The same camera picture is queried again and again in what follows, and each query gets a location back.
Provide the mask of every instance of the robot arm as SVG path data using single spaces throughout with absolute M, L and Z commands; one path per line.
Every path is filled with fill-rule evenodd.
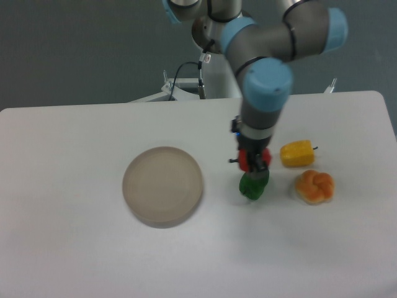
M 241 0 L 163 0 L 174 20 L 209 16 L 226 24 L 219 43 L 243 95 L 241 114 L 232 121 L 238 141 L 238 162 L 262 191 L 269 178 L 266 149 L 293 84 L 285 64 L 341 47 L 347 21 L 339 9 L 326 9 L 318 0 L 278 0 L 279 25 L 262 28 L 241 15 Z

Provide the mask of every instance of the gray wall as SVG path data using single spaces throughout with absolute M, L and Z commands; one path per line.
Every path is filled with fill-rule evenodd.
M 279 22 L 275 0 L 244 0 L 258 23 Z M 377 90 L 397 131 L 395 0 L 328 0 L 348 16 L 347 45 L 295 61 L 295 93 Z M 1 0 L 0 110 L 128 102 L 156 92 L 197 60 L 190 24 L 172 26 L 161 0 Z M 181 73 L 193 76 L 189 67 Z

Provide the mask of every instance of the wire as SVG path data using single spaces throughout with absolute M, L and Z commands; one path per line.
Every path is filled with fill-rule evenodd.
M 182 68 L 183 66 L 185 66 L 185 65 L 187 65 L 187 64 L 194 64 L 194 65 L 197 65 L 197 66 L 199 65 L 197 62 L 188 61 L 188 62 L 185 62 L 185 63 L 181 64 L 181 65 L 178 67 L 178 70 L 176 71 L 176 74 L 175 74 L 175 77 L 174 77 L 174 83 L 172 84 L 171 93 L 170 93 L 170 95 L 169 95 L 168 101 L 172 101 L 172 94 L 174 93 L 175 82 L 176 82 L 176 78 L 178 77 L 179 71 L 181 70 L 181 68 Z
M 207 45 L 205 46 L 205 48 L 203 49 L 202 55 L 201 55 L 201 57 L 200 57 L 198 63 L 197 63 L 197 62 L 188 61 L 188 62 L 185 62 L 185 63 L 181 64 L 181 65 L 178 67 L 178 70 L 176 71 L 176 74 L 175 74 L 175 77 L 174 77 L 174 83 L 172 84 L 171 93 L 170 93 L 170 95 L 169 95 L 168 101 L 172 101 L 172 95 L 174 94 L 174 88 L 175 88 L 175 82 L 176 82 L 176 79 L 177 79 L 177 77 L 178 77 L 179 71 L 180 71 L 181 68 L 182 68 L 183 66 L 185 66 L 186 64 L 194 64 L 194 65 L 197 65 L 197 68 L 198 68 L 198 70 L 199 70 L 199 72 L 200 72 L 200 77 L 199 77 L 199 79 L 198 79 L 198 85 L 199 85 L 199 86 L 203 86 L 203 75 L 202 75 L 203 59 L 204 59 L 204 57 L 205 57 L 205 54 L 210 50 L 210 48 L 211 48 L 214 44 L 215 44 L 214 39 L 211 39 L 210 42 L 208 42 L 208 44 L 207 44 Z

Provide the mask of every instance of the orange object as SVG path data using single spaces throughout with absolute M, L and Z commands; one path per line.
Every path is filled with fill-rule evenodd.
M 331 175 L 313 169 L 305 171 L 295 182 L 297 193 L 308 204 L 319 204 L 332 199 L 335 182 Z

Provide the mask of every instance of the black cable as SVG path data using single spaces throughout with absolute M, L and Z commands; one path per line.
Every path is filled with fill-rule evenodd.
M 174 83 L 172 84 L 171 93 L 170 93 L 170 95 L 169 95 L 168 101 L 172 101 L 172 94 L 174 93 L 176 78 L 178 77 L 178 73 L 179 73 L 179 71 L 181 70 L 181 68 L 182 68 L 183 66 L 185 66 L 186 64 L 194 64 L 194 65 L 197 65 L 197 66 L 199 65 L 197 62 L 188 61 L 188 62 L 185 62 L 185 63 L 181 64 L 181 65 L 178 67 L 178 70 L 176 71 L 176 74 L 175 74 L 175 77 L 174 77 Z

